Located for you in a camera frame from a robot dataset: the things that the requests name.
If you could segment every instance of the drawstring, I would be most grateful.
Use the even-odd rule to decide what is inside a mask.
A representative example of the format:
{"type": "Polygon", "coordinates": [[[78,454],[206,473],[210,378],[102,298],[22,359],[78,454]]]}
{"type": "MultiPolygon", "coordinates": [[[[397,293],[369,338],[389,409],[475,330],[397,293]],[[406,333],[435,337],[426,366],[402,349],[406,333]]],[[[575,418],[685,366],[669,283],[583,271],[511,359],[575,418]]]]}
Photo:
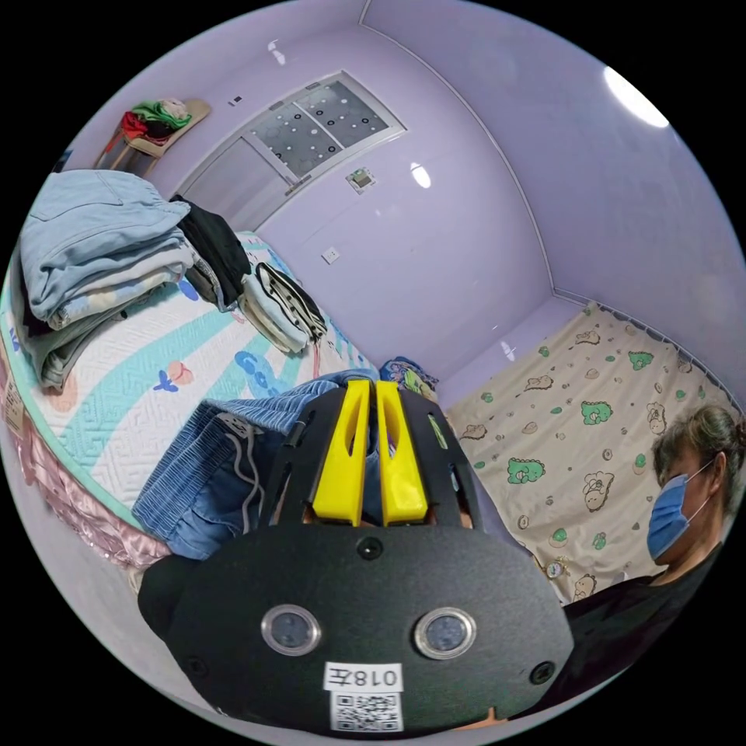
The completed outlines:
{"type": "Polygon", "coordinates": [[[249,425],[249,433],[246,435],[246,457],[248,458],[249,466],[251,467],[251,476],[246,476],[246,474],[241,471],[241,458],[243,456],[243,453],[241,450],[241,443],[239,439],[232,433],[225,433],[225,435],[235,446],[235,460],[233,462],[233,471],[235,472],[235,475],[247,484],[252,485],[252,490],[249,493],[249,496],[243,501],[243,504],[241,506],[241,514],[243,516],[243,533],[248,534],[251,528],[249,525],[249,505],[256,496],[257,492],[259,492],[260,499],[264,500],[264,488],[259,484],[259,471],[256,468],[256,464],[254,463],[253,458],[254,428],[249,425]]]}

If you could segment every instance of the polka dot window film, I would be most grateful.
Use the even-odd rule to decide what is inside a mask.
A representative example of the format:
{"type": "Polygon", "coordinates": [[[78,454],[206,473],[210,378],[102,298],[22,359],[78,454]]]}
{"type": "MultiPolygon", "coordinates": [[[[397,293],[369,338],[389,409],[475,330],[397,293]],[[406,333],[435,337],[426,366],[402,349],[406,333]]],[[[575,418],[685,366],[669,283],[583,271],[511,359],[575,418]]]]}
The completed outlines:
{"type": "Polygon", "coordinates": [[[252,122],[252,134],[299,179],[363,140],[394,134],[383,107],[374,110],[346,82],[344,74],[327,78],[252,122]]]}
{"type": "Polygon", "coordinates": [[[266,113],[253,124],[252,134],[299,178],[342,150],[339,142],[294,103],[266,113]]]}

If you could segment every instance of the qr code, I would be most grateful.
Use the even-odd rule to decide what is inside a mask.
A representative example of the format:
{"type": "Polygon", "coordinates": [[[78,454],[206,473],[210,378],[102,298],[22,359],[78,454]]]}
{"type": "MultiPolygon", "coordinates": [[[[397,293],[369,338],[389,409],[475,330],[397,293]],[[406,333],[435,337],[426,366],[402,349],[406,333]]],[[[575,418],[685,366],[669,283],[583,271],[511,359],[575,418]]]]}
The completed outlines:
{"type": "Polygon", "coordinates": [[[394,732],[404,730],[399,693],[332,692],[332,730],[394,732]]]}

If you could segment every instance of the hair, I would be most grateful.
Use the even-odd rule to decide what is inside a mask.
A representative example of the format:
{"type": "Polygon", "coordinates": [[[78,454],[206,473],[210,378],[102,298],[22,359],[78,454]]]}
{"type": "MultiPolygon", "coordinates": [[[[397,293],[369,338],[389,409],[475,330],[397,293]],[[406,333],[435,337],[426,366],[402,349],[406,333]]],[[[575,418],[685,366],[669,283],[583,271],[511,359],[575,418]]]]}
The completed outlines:
{"type": "Polygon", "coordinates": [[[699,455],[700,468],[714,461],[719,453],[725,454],[723,508],[726,513],[734,513],[742,497],[739,475],[746,458],[746,418],[737,422],[718,404],[702,404],[676,417],[653,445],[653,466],[659,484],[687,446],[699,455]]]}

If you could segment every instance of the black clothing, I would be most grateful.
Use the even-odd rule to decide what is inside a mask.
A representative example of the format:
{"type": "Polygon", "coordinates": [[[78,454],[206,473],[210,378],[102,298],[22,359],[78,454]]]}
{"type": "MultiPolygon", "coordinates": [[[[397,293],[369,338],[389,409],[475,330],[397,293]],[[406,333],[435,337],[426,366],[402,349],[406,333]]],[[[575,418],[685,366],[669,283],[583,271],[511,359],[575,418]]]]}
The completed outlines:
{"type": "Polygon", "coordinates": [[[537,705],[540,712],[603,684],[631,666],[676,620],[717,558],[719,544],[686,575],[664,585],[637,577],[564,608],[575,647],[570,659],[537,705]]]}
{"type": "MultiPolygon", "coordinates": [[[[238,236],[220,215],[203,210],[179,194],[171,201],[186,202],[190,206],[189,214],[179,223],[179,228],[202,259],[210,265],[220,283],[225,305],[233,305],[243,294],[243,276],[251,274],[249,257],[238,236]]],[[[199,274],[196,267],[187,271],[186,278],[200,292],[199,288],[210,282],[204,277],[194,277],[195,281],[192,282],[194,274],[199,274]]]]}

